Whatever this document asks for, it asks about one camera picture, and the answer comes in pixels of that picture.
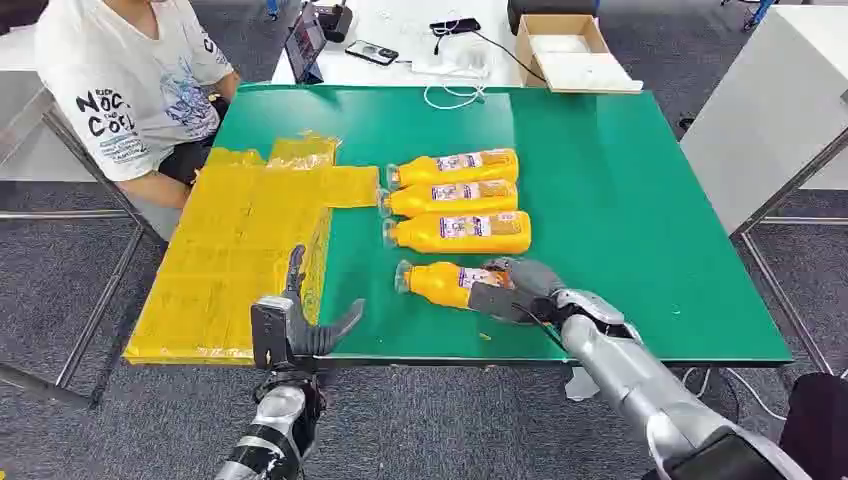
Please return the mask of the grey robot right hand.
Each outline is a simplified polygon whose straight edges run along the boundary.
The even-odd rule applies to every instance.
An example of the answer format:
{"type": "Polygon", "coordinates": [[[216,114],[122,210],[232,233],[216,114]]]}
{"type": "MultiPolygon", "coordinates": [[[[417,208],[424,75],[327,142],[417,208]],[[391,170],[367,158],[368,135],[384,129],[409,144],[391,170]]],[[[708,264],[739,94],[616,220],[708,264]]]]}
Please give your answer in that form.
{"type": "Polygon", "coordinates": [[[514,324],[534,324],[532,314],[542,320],[556,307],[556,294],[563,281],[546,264],[537,260],[497,257],[483,264],[494,273],[498,284],[478,284],[471,289],[468,306],[514,324]]]}

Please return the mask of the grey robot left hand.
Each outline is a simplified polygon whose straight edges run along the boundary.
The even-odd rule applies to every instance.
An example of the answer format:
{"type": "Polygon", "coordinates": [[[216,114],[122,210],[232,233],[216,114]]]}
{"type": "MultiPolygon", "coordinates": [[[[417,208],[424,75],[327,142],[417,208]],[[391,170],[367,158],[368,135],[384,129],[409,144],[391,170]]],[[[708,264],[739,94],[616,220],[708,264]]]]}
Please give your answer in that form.
{"type": "Polygon", "coordinates": [[[305,274],[301,272],[305,246],[297,244],[291,251],[282,297],[292,306],[286,316],[287,340],[295,355],[324,356],[332,353],[339,342],[361,320],[366,300],[358,298],[332,325],[311,325],[304,313],[301,287],[305,274]]]}

